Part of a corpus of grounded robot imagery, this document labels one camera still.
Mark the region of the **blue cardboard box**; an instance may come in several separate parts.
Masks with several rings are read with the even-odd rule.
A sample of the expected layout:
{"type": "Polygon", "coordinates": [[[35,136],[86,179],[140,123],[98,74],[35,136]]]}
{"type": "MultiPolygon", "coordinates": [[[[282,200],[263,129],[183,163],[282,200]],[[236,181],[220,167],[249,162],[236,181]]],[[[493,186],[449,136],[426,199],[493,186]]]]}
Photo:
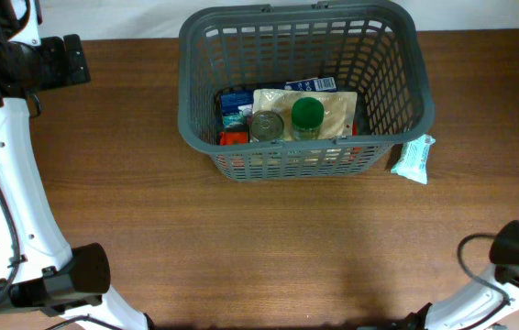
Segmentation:
{"type": "MultiPolygon", "coordinates": [[[[334,78],[309,78],[294,82],[276,82],[266,85],[269,89],[280,89],[301,92],[336,92],[334,78]]],[[[219,95],[223,129],[225,131],[243,131],[252,117],[254,96],[253,90],[239,90],[219,95]]]]}

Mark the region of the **orange spaghetti packet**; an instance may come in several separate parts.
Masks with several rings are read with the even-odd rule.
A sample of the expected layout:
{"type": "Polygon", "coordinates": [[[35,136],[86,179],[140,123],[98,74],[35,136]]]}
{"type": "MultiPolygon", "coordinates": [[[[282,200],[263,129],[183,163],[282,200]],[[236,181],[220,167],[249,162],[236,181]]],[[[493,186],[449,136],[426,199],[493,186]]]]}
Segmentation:
{"type": "Polygon", "coordinates": [[[215,165],[229,179],[245,182],[358,173],[367,163],[363,148],[341,146],[333,137],[317,141],[272,141],[252,147],[247,133],[222,133],[219,145],[239,149],[216,154],[215,165]]]}

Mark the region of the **small metal tin can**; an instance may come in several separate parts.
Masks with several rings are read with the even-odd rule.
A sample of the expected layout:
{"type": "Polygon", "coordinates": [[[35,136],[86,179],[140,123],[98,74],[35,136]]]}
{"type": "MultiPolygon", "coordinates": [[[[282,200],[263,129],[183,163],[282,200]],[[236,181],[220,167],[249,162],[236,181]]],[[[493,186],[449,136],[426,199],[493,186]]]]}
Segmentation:
{"type": "Polygon", "coordinates": [[[251,119],[249,133],[252,142],[280,140],[284,133],[283,119],[272,111],[258,111],[251,119]]]}

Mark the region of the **grey plastic shopping basket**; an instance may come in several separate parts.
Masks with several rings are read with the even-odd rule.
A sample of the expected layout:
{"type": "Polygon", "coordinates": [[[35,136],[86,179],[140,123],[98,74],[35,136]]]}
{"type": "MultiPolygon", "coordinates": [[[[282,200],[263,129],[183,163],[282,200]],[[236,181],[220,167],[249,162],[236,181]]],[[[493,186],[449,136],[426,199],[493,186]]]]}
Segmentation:
{"type": "Polygon", "coordinates": [[[435,118],[414,21],[391,1],[209,7],[179,46],[179,131],[234,181],[360,173],[435,118]],[[357,94],[354,136],[220,144],[222,94],[313,77],[357,94]]]}

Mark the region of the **green lid glass jar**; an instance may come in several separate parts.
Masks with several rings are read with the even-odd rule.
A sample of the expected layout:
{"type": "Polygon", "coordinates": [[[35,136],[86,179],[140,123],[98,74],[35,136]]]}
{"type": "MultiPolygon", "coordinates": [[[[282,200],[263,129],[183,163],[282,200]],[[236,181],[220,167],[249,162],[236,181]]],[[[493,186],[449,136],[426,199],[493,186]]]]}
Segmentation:
{"type": "Polygon", "coordinates": [[[325,108],[313,97],[303,97],[293,104],[292,136],[294,140],[317,139],[324,122],[325,108]]]}

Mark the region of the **beige grain bag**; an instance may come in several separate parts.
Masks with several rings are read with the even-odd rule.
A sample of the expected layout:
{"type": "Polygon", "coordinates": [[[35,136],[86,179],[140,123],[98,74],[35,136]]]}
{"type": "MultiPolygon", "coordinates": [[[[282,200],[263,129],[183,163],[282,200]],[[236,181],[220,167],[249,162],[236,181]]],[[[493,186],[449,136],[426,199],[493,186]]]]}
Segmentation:
{"type": "Polygon", "coordinates": [[[258,89],[253,92],[252,114],[272,111],[283,121],[284,141],[307,139],[330,139],[352,135],[352,126],[357,107],[355,92],[301,92],[280,89],[258,89]],[[293,127],[293,105],[302,98],[311,98],[324,107],[324,118],[316,133],[303,133],[293,127]]]}

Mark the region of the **white green snack pack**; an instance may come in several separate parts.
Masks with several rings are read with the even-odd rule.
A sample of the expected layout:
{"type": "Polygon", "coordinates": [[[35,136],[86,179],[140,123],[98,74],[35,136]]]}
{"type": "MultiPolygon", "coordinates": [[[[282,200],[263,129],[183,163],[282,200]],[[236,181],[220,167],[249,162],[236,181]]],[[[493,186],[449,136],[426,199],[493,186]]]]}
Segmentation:
{"type": "Polygon", "coordinates": [[[433,137],[424,134],[405,143],[402,147],[401,157],[393,165],[391,173],[414,182],[427,184],[426,163],[430,148],[435,142],[433,137]]]}

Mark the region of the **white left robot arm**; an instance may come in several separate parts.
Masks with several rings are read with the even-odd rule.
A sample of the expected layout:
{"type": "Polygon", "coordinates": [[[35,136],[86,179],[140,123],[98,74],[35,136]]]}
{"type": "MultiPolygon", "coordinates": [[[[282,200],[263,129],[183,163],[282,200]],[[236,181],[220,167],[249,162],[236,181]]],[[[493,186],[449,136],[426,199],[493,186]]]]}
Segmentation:
{"type": "Polygon", "coordinates": [[[0,1],[0,314],[41,312],[59,326],[150,329],[114,289],[104,248],[72,247],[47,199],[30,138],[40,92],[88,83],[80,38],[42,37],[33,0],[0,1]]]}

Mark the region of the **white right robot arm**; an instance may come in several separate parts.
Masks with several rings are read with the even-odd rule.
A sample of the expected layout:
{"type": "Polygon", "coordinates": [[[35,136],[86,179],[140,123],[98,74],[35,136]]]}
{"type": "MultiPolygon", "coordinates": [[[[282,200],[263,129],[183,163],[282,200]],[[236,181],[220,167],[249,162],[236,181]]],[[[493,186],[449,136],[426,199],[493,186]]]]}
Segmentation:
{"type": "Polygon", "coordinates": [[[519,220],[496,234],[465,236],[458,243],[457,259],[470,282],[445,300],[410,314],[404,329],[488,329],[519,311],[519,220]],[[474,273],[464,261],[465,246],[476,239],[491,241],[489,264],[481,273],[474,273]]]}

